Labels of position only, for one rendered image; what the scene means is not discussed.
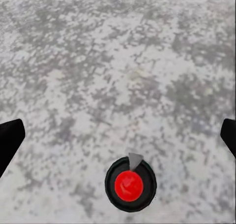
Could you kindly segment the pesticide atomizer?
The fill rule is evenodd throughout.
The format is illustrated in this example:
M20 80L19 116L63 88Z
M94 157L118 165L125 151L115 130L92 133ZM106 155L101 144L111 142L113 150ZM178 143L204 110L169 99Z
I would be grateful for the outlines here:
M155 175L143 158L131 152L112 164L107 171L106 194L114 207L121 211L139 212L149 206L155 197Z

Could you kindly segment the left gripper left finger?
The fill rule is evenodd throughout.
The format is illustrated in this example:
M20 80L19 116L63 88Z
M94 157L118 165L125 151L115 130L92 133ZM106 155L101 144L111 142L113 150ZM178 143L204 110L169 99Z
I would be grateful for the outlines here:
M20 118L0 124L0 177L21 146L25 136L25 127Z

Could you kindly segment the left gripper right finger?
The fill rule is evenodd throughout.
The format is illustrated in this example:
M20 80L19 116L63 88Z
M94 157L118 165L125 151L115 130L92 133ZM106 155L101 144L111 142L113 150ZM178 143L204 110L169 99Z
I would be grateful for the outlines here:
M225 119L220 135L236 158L236 120Z

